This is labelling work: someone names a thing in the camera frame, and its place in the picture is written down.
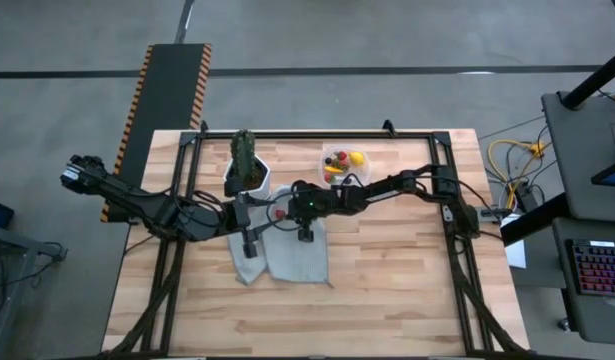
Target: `gray cloth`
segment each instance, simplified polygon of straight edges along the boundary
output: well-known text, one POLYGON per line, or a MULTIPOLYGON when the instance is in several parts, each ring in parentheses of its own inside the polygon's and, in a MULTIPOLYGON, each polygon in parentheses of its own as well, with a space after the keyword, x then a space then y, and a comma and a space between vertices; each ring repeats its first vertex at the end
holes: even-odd
MULTIPOLYGON (((249 211, 249 218, 251 219, 251 227, 256 227, 267 222, 265 216, 265 207, 254 208, 249 211)), ((267 268, 267 260, 265 259, 265 249, 262 241, 256 242, 256 250, 258 256, 248 259, 243 252, 243 235, 241 233, 234 233, 227 236, 229 242, 229 250, 231 252, 231 258, 234 261, 234 267, 236 268, 236 280, 244 285, 251 285, 260 274, 267 268)))
MULTIPOLYGON (((274 199, 289 191, 290 187, 283 185, 269 198, 274 199)), ((287 211, 288 201, 289 196, 278 199, 269 210, 270 214, 274 214, 277 209, 287 211)), ((265 211, 267 211, 266 206, 250 210, 250 227, 268 222, 265 211)), ((287 229, 296 227, 293 221, 281 221, 277 225, 287 229)), ((314 232, 313 243, 298 241, 297 230, 282 231, 275 227, 265 230, 262 234, 262 241, 256 242, 258 256, 253 259, 245 257, 242 234, 229 235, 229 249, 238 274, 236 280, 244 285, 250 285, 268 268, 272 278, 276 280, 329 284, 327 236, 324 221, 322 219, 314 221, 311 229, 314 232)))
MULTIPOLYGON (((288 193, 289 186, 281 186, 271 198, 288 193)), ((278 199, 270 212, 276 209, 287 210, 290 196, 278 199)), ((296 228, 293 221, 282 221, 277 224, 286 229, 296 228)), ((311 225, 314 232, 314 242, 306 243, 298 240, 298 231, 282 231, 275 227, 265 230, 263 244, 267 257, 269 273, 276 280, 297 283, 329 283, 329 262, 327 254, 327 233, 322 219, 311 225)))

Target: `red fruit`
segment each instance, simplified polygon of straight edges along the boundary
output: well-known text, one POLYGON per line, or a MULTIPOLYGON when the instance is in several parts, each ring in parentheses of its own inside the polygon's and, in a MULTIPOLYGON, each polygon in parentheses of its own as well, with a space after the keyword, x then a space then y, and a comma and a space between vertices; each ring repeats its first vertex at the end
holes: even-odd
POLYGON ((276 219, 280 220, 284 218, 285 218, 285 211, 281 209, 276 210, 276 219))

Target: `gray floor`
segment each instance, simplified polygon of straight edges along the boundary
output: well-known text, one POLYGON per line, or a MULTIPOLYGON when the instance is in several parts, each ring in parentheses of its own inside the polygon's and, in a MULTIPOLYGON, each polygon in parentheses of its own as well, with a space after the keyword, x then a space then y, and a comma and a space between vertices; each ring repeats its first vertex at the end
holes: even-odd
MULTIPOLYGON (((136 69, 146 45, 173 41, 182 4, 0 0, 0 71, 136 69)), ((609 0, 197 0, 186 41, 213 43, 212 68, 600 64, 615 53, 615 10, 609 0)), ((539 116, 542 93, 587 75, 210 79, 203 117, 212 128, 258 129, 375 128, 388 118, 486 135, 539 116)), ((134 85, 0 80, 0 201, 17 210, 17 231, 70 249, 38 289, 27 288, 9 358, 99 350, 127 227, 99 223, 102 200, 69 193, 58 176, 74 153, 112 163, 134 85)), ((543 126, 489 137, 483 154, 496 139, 532 141, 543 126)), ((557 166, 538 183, 557 195, 557 166)), ((564 315, 557 291, 517 290, 533 349, 615 359, 615 346, 554 327, 564 315)))

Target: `rgb keyboard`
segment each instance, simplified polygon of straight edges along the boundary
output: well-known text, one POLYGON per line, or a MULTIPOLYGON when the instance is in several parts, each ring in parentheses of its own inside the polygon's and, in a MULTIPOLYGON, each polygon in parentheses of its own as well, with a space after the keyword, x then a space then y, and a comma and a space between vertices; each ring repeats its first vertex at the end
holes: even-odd
POLYGON ((573 240, 570 249, 578 292, 615 296, 615 242, 573 240))

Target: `butcher block tabletop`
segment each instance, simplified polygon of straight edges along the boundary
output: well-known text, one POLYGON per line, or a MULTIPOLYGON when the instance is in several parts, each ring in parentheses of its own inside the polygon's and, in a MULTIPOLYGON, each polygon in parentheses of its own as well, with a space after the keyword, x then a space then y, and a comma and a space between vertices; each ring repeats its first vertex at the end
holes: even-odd
MULTIPOLYGON (((491 202, 476 133, 451 135, 459 179, 491 202)), ((170 186, 181 131, 154 132, 142 187, 170 186)), ((229 140, 203 140, 196 189, 223 196, 229 140)), ((272 192, 303 179, 320 183, 323 149, 362 149, 371 181, 430 163, 426 140, 256 140, 271 169, 272 192)), ((184 189, 191 151, 185 157, 184 189)), ((428 179, 422 181, 429 187, 428 179)), ((463 188, 467 203, 480 206, 463 188)), ((247 287, 236 281, 226 237, 188 243, 176 305, 172 356, 426 356, 463 355, 464 348, 440 210, 415 196, 372 204, 353 216, 325 219, 331 286, 278 282, 268 273, 247 287)), ((498 233, 495 225, 483 229, 498 233)), ((149 236, 133 226, 127 247, 149 236)), ((505 249, 499 239, 474 240, 485 303, 513 339, 528 347, 505 249)), ((103 349, 118 344, 149 300, 158 240, 129 252, 120 269, 103 349)), ((154 347, 160 340, 162 314, 154 347)), ((475 312, 473 334, 480 344, 475 312)))

